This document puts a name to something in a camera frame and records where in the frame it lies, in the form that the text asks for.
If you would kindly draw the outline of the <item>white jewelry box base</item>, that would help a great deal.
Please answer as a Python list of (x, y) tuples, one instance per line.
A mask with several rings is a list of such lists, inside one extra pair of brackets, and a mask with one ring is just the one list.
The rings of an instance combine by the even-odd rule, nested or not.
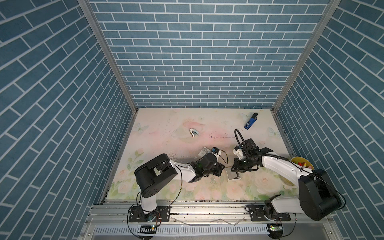
[(228, 181), (235, 181), (235, 180), (240, 180), (241, 176), (237, 172), (233, 172), (230, 169), (226, 169), (226, 173), (228, 176)]

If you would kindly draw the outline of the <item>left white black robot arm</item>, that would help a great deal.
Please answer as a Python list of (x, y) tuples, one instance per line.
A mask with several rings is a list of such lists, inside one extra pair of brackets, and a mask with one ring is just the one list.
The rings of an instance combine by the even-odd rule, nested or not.
[(167, 154), (161, 154), (138, 167), (134, 174), (140, 188), (140, 208), (145, 215), (157, 213), (157, 193), (172, 180), (182, 183), (195, 183), (210, 175), (221, 176), (225, 166), (218, 162), (213, 153), (200, 159), (181, 164), (171, 160)]

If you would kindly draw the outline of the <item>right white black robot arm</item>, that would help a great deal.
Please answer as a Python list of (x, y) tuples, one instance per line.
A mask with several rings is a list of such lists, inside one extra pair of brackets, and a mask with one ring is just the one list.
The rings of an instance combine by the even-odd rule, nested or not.
[(282, 214), (305, 214), (319, 221), (346, 205), (345, 197), (336, 190), (326, 171), (311, 170), (293, 163), (287, 158), (273, 154), (248, 154), (235, 158), (232, 172), (246, 173), (257, 171), (260, 167), (274, 171), (294, 184), (299, 193), (284, 197), (276, 195), (265, 201), (264, 215), (275, 221)]

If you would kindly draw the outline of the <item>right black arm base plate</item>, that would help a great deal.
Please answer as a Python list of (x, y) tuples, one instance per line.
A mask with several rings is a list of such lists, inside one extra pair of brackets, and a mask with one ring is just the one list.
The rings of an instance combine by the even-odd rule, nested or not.
[(291, 220), (291, 217), (287, 213), (277, 213), (271, 207), (265, 205), (246, 205), (246, 212), (250, 214), (252, 222), (262, 222), (262, 221), (282, 221), (288, 222)]

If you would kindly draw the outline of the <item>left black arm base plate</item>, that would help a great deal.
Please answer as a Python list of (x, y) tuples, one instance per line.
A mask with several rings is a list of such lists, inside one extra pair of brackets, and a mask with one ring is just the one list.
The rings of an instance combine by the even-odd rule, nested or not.
[(159, 206), (154, 212), (143, 211), (140, 206), (132, 206), (128, 213), (130, 223), (162, 223), (169, 222), (171, 208)]

